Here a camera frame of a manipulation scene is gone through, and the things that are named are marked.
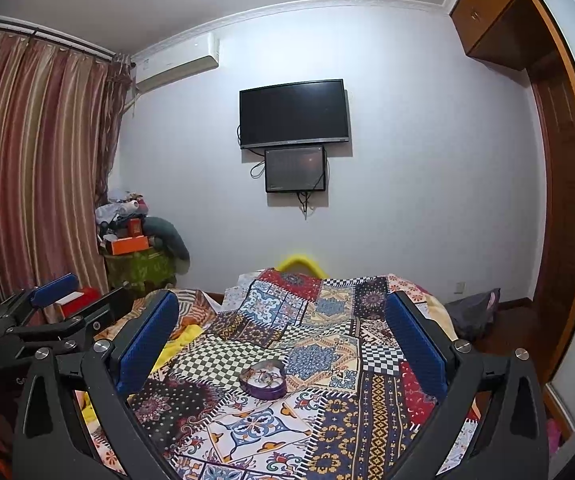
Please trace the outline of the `purple heart-shaped jewelry box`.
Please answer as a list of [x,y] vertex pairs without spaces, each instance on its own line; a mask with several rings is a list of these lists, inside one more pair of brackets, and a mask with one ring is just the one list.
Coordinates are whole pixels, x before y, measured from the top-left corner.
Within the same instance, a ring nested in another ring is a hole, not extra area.
[[244,392],[263,401],[278,400],[287,394],[285,366],[277,359],[243,368],[238,374],[238,382]]

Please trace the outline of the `red and white box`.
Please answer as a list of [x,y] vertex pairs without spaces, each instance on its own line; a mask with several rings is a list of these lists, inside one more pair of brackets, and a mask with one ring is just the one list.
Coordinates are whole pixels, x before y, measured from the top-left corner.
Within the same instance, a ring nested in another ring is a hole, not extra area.
[[101,298],[101,292],[93,287],[83,287],[56,301],[56,307],[64,318],[74,316],[82,309],[89,307]]

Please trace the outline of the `yellow cloth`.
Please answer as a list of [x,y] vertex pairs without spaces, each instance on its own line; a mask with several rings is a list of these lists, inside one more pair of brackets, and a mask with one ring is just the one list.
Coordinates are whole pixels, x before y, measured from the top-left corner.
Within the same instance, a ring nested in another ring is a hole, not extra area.
[[[202,333],[204,333],[204,330],[199,325],[192,324],[184,326],[179,334],[173,335],[171,339],[167,341],[167,344],[165,344],[164,349],[160,352],[160,355],[150,372],[157,375],[168,362],[170,362],[183,348],[202,335]],[[94,422],[94,420],[97,420],[97,416],[94,412],[88,393],[77,391],[76,395],[84,421],[87,424],[90,424],[91,422]]]

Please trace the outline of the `striped orange brown blanket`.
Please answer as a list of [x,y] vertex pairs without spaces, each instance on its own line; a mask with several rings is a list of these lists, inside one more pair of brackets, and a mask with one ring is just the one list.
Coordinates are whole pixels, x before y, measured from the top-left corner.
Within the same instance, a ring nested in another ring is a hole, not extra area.
[[[178,319],[169,336],[170,340],[178,339],[188,326],[196,325],[205,328],[216,317],[216,311],[210,306],[207,297],[200,290],[167,287],[164,288],[164,292],[172,292],[179,302]],[[155,294],[156,290],[144,297],[135,299],[131,310],[125,316],[102,330],[94,339],[113,340],[129,321],[138,318],[143,313],[146,301]]]

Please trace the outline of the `dark bag on floor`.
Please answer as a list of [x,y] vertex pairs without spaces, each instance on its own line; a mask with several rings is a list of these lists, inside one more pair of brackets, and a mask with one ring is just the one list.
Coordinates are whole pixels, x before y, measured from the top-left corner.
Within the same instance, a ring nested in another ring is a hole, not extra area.
[[486,333],[495,319],[500,292],[500,288],[495,288],[445,304],[459,338],[473,341]]

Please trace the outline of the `green patterned cloth stand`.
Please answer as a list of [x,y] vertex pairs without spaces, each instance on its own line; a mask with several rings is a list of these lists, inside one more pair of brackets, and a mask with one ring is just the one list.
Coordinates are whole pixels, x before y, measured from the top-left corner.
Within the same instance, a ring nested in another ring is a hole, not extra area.
[[138,295],[176,284],[176,261],[165,250],[150,248],[126,255],[104,256],[108,284],[127,285]]

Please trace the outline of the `orange box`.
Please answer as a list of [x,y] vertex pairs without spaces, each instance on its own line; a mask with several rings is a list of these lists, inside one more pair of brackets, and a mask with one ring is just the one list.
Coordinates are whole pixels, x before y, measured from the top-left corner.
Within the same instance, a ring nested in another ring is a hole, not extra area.
[[150,248],[150,242],[144,235],[118,238],[109,243],[110,253],[113,256],[132,254],[132,252],[143,252]]

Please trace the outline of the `dark green plush cushion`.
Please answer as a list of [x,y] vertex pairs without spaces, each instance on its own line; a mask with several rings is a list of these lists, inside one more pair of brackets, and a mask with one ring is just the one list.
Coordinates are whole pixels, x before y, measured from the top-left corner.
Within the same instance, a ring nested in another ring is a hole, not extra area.
[[163,218],[147,216],[143,220],[143,233],[157,249],[165,250],[173,258],[176,273],[187,274],[191,266],[191,257],[183,238],[176,227]]

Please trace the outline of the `colourful patchwork bed cover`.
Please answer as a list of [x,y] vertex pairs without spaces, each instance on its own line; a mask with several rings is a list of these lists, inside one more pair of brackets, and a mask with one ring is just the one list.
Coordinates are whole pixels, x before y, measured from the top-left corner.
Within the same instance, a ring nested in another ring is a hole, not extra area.
[[[182,479],[383,478],[437,403],[384,320],[391,292],[455,338],[446,308],[397,275],[256,271],[202,292],[216,317],[127,404]],[[270,359],[287,394],[263,401],[238,374]]]

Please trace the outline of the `brown wooden door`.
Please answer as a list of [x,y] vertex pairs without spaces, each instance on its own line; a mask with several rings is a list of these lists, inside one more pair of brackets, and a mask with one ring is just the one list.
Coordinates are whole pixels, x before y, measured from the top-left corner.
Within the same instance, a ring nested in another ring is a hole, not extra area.
[[575,297],[575,99],[562,63],[543,63],[533,76],[547,170],[545,244],[535,298],[540,341],[535,350],[549,362]]

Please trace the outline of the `striped brown curtain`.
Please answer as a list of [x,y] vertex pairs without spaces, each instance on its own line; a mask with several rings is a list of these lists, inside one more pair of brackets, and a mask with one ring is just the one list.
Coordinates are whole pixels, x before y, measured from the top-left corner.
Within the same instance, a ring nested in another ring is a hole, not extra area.
[[131,86],[105,61],[0,30],[0,296],[67,273],[106,292],[95,209]]

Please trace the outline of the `wooden wardrobe with overhead cabinet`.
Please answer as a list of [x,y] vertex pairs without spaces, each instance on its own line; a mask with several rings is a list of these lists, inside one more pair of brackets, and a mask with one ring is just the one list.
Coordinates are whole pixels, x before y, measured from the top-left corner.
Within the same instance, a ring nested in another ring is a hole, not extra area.
[[553,357],[543,362],[535,350],[540,341],[535,298],[545,244],[547,170],[533,71],[550,60],[562,63],[575,99],[573,51],[543,0],[451,0],[447,7],[466,56],[519,86],[521,108],[485,120],[483,129],[511,142],[516,150],[510,162],[516,180],[512,204],[521,224],[502,251],[512,271],[502,292],[505,301],[522,301],[527,307],[519,320],[519,334],[536,362],[540,381],[549,382],[573,339],[575,297]]

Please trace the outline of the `small dark wall monitor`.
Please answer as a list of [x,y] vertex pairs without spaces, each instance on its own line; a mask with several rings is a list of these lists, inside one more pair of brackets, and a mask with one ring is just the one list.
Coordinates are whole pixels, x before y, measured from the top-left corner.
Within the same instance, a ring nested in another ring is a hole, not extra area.
[[323,192],[327,187],[327,154],[322,145],[272,148],[264,154],[267,193]]

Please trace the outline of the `black wall television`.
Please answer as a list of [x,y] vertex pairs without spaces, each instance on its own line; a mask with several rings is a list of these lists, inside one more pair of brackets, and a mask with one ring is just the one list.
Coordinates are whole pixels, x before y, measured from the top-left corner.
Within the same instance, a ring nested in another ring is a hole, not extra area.
[[242,90],[238,137],[245,150],[348,141],[344,81],[301,81]]

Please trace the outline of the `white wall air conditioner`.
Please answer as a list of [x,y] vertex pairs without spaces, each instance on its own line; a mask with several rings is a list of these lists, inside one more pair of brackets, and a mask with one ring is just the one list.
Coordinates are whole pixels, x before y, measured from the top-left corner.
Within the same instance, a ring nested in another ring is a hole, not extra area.
[[219,67],[219,40],[212,32],[177,42],[135,64],[135,88],[150,92]]

